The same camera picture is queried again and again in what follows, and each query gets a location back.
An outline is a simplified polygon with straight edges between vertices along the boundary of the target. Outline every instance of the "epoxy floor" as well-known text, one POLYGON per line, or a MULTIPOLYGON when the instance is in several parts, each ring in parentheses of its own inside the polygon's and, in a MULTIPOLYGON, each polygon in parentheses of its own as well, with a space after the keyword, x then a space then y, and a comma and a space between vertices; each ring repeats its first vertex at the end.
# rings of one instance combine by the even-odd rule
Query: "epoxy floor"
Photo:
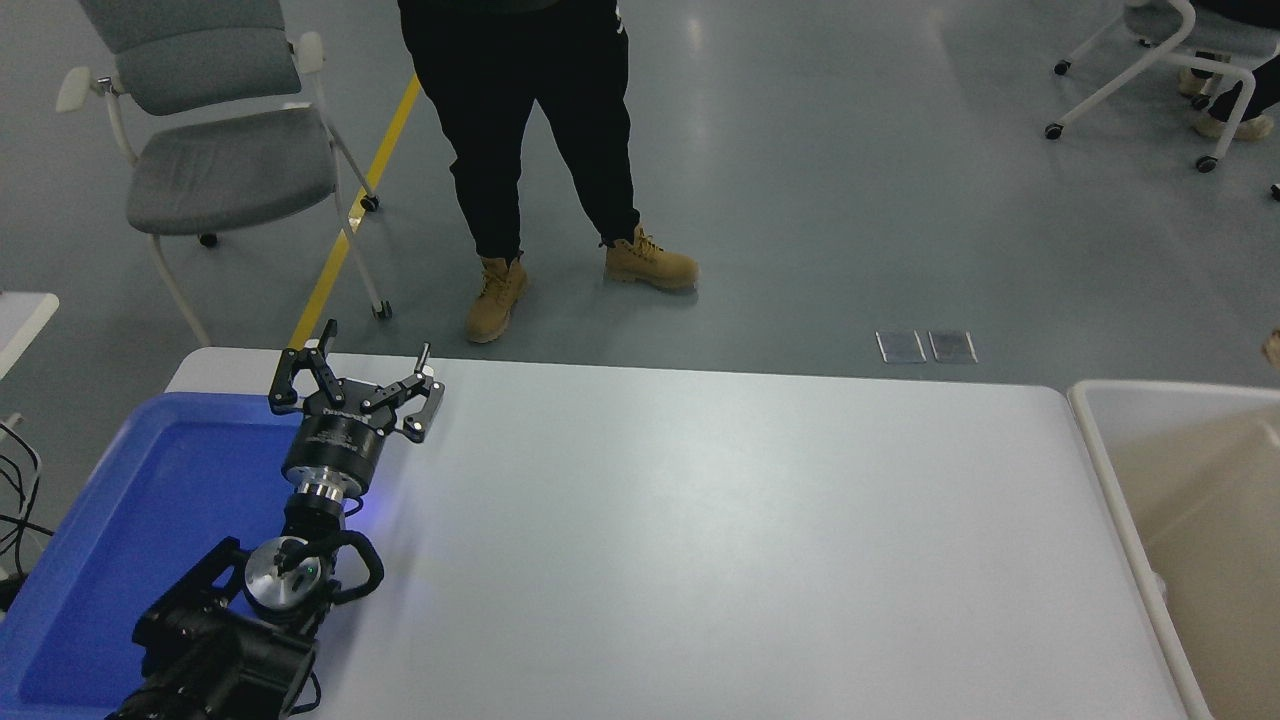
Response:
MULTIPOLYGON (((1212 143, 1189 129, 1164 65, 1062 140, 1043 138, 1140 53, 1117 32, 1069 76, 1052 73, 1116 5, 625 1, 637 205, 659 243, 701 263, 699 291, 603 278, 535 111, 521 183, 534 286, 500 341, 468 345, 479 264, 452 151, 420 97, 380 183, 383 209, 358 233, 396 316, 374 320, 346 268, 323 315, 339 322, 335 350, 415 355, 430 341, 438 356, 539 363, 1057 389, 1087 378, 1274 386, 1258 347, 1280 323, 1280 202, 1267 192, 1280 137, 1236 143, 1198 174, 1192 163, 1212 143), (886 365, 876 332, 911 329, 969 331, 980 363, 886 365)), ((412 73, 396 4, 284 9, 291 35, 325 38, 330 110, 367 167, 412 73)), ((0 414, 22 413, 44 454, 33 519, 54 525, 128 413, 196 342, 124 220, 128 168, 101 102, 52 111, 69 68, 111 67, 77 4, 0 4, 0 287, 61 300, 0 380, 0 414)), ((177 122, 132 106, 125 117, 138 147, 177 122)), ((346 205, 349 176, 343 188, 346 205)), ((321 205, 228 233, 214 251, 188 238, 165 247, 218 345, 279 348, 334 225, 321 205)))

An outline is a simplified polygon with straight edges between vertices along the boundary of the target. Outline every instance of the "tan boot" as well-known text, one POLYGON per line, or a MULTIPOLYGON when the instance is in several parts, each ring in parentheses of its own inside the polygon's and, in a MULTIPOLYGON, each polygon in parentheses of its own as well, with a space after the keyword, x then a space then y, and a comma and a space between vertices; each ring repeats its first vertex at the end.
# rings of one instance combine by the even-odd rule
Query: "tan boot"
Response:
POLYGON ((529 275, 520 258, 511 265, 502 258, 481 258, 480 261, 484 264, 484 288, 467 313, 467 340, 493 342, 507 332, 511 307, 529 288, 529 275))
POLYGON ((604 272, 618 282, 643 281, 663 290, 685 290, 698 282, 692 258, 658 247, 640 225, 631 240, 614 241, 605 251, 604 272))
MULTIPOLYGON (((1257 142, 1266 136, 1271 135, 1271 131, 1276 127, 1276 122, 1266 115, 1258 115, 1252 120, 1244 120, 1235 128, 1235 140, 1243 140, 1245 142, 1257 142)), ((1210 140, 1217 140, 1222 137, 1226 132, 1226 123, 1213 118, 1212 115, 1201 115, 1192 128, 1196 132, 1210 140)))
POLYGON ((1196 97, 1197 95, 1204 92, 1204 86, 1208 85, 1210 78, 1196 77, 1196 73, 1190 68, 1183 68, 1178 70, 1178 95, 1183 97, 1196 97))

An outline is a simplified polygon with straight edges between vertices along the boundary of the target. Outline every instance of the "chair backrest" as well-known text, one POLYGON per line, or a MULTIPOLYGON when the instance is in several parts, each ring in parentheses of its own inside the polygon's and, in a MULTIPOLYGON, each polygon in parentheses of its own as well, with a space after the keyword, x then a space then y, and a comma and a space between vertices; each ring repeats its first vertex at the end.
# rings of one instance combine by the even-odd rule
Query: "chair backrest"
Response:
POLYGON ((79 0, 152 115, 302 90, 279 0, 79 0))

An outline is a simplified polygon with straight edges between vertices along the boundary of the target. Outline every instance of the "white chair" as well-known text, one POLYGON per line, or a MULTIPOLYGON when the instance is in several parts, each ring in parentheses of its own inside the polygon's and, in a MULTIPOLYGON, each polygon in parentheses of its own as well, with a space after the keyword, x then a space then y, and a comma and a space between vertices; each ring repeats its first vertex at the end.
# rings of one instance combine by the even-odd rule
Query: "white chair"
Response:
MULTIPOLYGON (((1057 140, 1076 118, 1088 113, 1094 105, 1106 100, 1112 92, 1137 77, 1157 61, 1207 70, 1222 76, 1228 81, 1239 81, 1243 87, 1240 97, 1226 122, 1222 137, 1210 155, 1196 160, 1196 169, 1208 173, 1226 156, 1235 129, 1240 124, 1244 109, 1253 97, 1253 72, 1243 65, 1229 61, 1197 58, 1194 51, 1212 53, 1220 56, 1270 58, 1276 51, 1280 33, 1274 29, 1239 23, 1222 15, 1194 9, 1189 0, 1126 0, 1123 12, 1110 23, 1093 33, 1079 47, 1071 51, 1053 68, 1057 74, 1066 74, 1071 65, 1088 54, 1115 26, 1124 23, 1134 35, 1149 46, 1137 63, 1130 65, 1115 79, 1102 86, 1097 92, 1084 99, 1065 115, 1044 128, 1044 137, 1057 140), (1183 49, 1188 53, 1175 53, 1183 49)), ((1197 97, 1193 105, 1203 109, 1208 97, 1197 97)))
POLYGON ((342 204, 339 150, 364 186, 365 210, 376 210, 378 197, 325 113, 320 36, 308 32, 289 42, 279 0, 79 3, 115 55, 116 73, 95 81, 88 68, 73 69, 56 109, 79 110, 91 90, 105 99, 115 141, 133 167, 125 215, 151 237, 156 268, 201 345, 210 345, 209 333, 165 263, 160 236, 198 236, 212 247, 219 232, 276 220, 329 196, 374 314, 389 318, 390 304, 374 286, 342 204), (169 115, 293 95, 302 90, 300 73, 311 78, 314 104, 165 129, 141 155, 125 136, 119 95, 131 95, 148 114, 169 115))

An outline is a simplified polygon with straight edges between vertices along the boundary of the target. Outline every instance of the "white tabletop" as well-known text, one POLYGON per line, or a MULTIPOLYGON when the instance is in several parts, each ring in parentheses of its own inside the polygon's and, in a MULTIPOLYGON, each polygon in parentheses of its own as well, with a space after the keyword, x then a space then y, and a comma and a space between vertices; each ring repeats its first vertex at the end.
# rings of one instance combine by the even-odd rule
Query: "white tabletop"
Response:
MULTIPOLYGON (((169 389, 276 359, 201 350, 169 389)), ((1185 716, 1053 391, 433 366, 435 427, 349 523, 387 580, 323 628, 317 717, 1185 716)))
POLYGON ((36 333, 45 327, 58 296, 47 292, 0 292, 0 378, 27 350, 36 333))

